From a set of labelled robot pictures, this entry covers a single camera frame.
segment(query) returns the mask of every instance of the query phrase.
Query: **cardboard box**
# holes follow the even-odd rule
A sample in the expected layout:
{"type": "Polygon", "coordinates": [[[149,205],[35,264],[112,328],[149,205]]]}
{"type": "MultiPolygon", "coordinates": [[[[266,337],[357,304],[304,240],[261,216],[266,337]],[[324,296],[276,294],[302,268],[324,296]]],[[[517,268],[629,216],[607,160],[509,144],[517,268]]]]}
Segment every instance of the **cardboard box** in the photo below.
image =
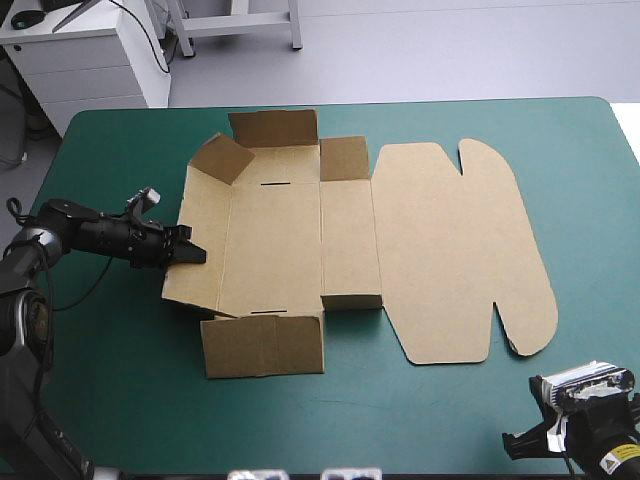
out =
{"type": "Polygon", "coordinates": [[[511,348],[553,337],[553,290],[515,175],[464,139],[459,172],[435,143],[318,139],[313,110],[232,113],[187,167],[180,223],[204,265],[169,268],[163,298],[211,310],[207,376],[324,370],[322,311],[385,309],[415,364],[487,358],[494,308],[511,348]]]}
{"type": "Polygon", "coordinates": [[[382,306],[365,139],[319,141],[313,110],[229,118],[180,209],[207,263],[172,266],[163,298],[235,317],[202,323],[210,378],[322,372],[322,311],[382,306]]]}

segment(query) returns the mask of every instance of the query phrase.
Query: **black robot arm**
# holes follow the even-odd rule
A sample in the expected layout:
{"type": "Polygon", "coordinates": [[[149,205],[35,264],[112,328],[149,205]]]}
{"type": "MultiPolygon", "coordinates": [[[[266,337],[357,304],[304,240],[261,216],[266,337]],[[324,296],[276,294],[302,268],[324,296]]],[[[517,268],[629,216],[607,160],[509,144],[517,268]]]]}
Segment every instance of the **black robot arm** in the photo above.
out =
{"type": "Polygon", "coordinates": [[[146,188],[124,213],[105,214],[68,200],[49,200],[34,217],[7,202],[22,230],[0,261],[0,456],[22,478],[114,480],[122,474],[95,467],[59,429],[40,402],[53,359],[52,298],[35,278],[71,250],[128,260],[132,267],[204,263],[189,242],[191,228],[144,220],[159,195],[146,188]]]}

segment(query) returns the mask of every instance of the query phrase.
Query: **white cabinet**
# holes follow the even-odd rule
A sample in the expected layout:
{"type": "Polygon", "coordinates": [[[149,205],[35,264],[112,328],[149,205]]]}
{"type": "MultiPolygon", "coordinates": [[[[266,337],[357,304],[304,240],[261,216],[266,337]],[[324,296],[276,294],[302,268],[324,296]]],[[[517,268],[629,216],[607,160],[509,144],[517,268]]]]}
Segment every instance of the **white cabinet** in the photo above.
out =
{"type": "MultiPolygon", "coordinates": [[[[120,1],[145,26],[166,70],[145,3],[120,1]]],[[[55,34],[52,28],[75,6],[50,12],[31,28],[13,30],[11,17],[38,5],[38,0],[15,0],[0,28],[0,44],[60,135],[84,110],[167,107],[171,75],[158,66],[129,14],[104,1],[55,34]]]]}

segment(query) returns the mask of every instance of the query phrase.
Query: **green mat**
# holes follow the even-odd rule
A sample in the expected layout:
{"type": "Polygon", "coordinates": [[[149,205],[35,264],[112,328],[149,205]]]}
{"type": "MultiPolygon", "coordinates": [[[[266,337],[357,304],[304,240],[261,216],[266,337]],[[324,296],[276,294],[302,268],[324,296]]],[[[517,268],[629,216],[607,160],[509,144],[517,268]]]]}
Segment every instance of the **green mat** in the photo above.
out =
{"type": "MultiPolygon", "coordinates": [[[[56,315],[45,402],[98,464],[130,472],[219,473],[380,466],[387,473],[564,472],[562,461],[511,462],[502,432],[539,421],[527,379],[592,359],[640,372],[640,169],[609,105],[595,98],[316,107],[322,137],[435,141],[452,159],[472,137],[511,164],[556,293],[559,328],[521,359],[494,319],[482,364],[410,365],[382,311],[328,314],[326,374],[206,380],[202,312],[160,299],[163,272],[114,262],[100,288],[56,315]]],[[[78,115],[40,191],[119,212],[139,188],[150,213],[177,219],[185,166],[227,113],[246,109],[78,115]]],[[[104,258],[73,253],[53,270],[56,303],[104,258]]]]}

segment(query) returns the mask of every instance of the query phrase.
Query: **metal stand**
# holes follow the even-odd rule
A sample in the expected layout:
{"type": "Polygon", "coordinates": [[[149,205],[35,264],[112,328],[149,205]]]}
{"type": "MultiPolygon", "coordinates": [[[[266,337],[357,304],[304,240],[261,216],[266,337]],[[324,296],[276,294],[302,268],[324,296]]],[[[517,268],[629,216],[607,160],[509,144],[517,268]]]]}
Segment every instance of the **metal stand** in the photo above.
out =
{"type": "Polygon", "coordinates": [[[173,26],[180,42],[182,54],[193,57],[190,42],[196,37],[214,37],[240,33],[271,32],[291,29],[292,48],[302,48],[298,0],[289,0],[289,11],[249,13],[249,0],[232,0],[230,15],[188,18],[182,0],[167,0],[173,26]]]}

